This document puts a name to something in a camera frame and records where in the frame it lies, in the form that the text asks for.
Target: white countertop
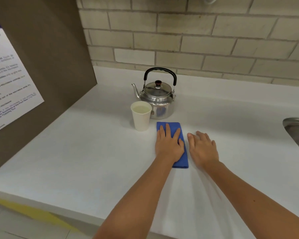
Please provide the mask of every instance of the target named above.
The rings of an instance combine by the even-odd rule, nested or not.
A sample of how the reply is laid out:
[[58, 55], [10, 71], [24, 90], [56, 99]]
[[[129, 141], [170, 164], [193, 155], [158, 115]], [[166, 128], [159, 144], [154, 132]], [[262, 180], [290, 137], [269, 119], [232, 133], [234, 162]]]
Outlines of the white countertop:
[[[137, 132], [130, 111], [130, 84], [141, 88], [144, 72], [95, 70], [99, 84], [0, 168], [1, 198], [100, 225], [151, 164], [157, 120]], [[167, 74], [149, 77], [171, 83]], [[299, 216], [299, 147], [282, 125], [299, 117], [299, 88], [178, 78], [175, 112], [162, 121], [180, 122], [184, 136], [207, 132], [229, 169]], [[254, 238], [190, 156], [189, 169], [172, 169], [151, 231]]]

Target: kettle lid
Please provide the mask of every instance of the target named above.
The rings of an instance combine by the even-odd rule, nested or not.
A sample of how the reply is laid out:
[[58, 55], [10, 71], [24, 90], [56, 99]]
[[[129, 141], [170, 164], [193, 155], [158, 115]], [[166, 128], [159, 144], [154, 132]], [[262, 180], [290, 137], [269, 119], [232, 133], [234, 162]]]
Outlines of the kettle lid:
[[162, 97], [167, 96], [171, 93], [171, 86], [160, 80], [152, 83], [148, 83], [144, 87], [144, 91], [150, 96]]

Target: left hand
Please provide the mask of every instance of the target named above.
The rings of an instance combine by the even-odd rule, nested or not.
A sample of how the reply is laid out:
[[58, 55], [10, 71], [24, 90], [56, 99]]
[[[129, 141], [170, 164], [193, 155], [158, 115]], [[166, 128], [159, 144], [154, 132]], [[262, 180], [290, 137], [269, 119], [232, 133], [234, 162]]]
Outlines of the left hand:
[[166, 124], [166, 134], [163, 126], [157, 131], [157, 139], [155, 144], [156, 157], [167, 157], [173, 162], [177, 162], [184, 153], [184, 142], [178, 139], [180, 128], [178, 128], [173, 137], [171, 137], [171, 128]]

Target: blue cloth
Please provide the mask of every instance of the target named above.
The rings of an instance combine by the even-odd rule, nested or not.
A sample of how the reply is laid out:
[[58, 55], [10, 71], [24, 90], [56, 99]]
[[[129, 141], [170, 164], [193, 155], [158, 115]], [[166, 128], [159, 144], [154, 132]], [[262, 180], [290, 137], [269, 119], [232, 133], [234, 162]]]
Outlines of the blue cloth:
[[[160, 126], [162, 125], [164, 128], [164, 131], [166, 132], [166, 124], [170, 125], [171, 128], [171, 136], [173, 137], [177, 128], [180, 128], [180, 135], [179, 138], [185, 143], [184, 141], [184, 137], [183, 137], [183, 131], [182, 128], [180, 127], [180, 123], [179, 122], [157, 122], [156, 124], [156, 129], [157, 131], [159, 130]], [[187, 151], [186, 151], [186, 147], [184, 145], [184, 153], [183, 155], [180, 157], [180, 159], [175, 162], [173, 164], [173, 168], [183, 168], [183, 169], [187, 169], [188, 168], [188, 158], [187, 158]]]

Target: forearm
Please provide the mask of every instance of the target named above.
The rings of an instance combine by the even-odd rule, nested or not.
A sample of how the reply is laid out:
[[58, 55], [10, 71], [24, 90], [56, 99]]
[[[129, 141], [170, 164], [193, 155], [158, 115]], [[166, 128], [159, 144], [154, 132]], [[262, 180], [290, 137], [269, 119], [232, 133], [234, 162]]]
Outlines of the forearm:
[[147, 171], [114, 207], [94, 238], [146, 238], [172, 165], [170, 159], [155, 158]]
[[257, 239], [299, 238], [299, 217], [233, 174], [220, 162], [206, 172]]

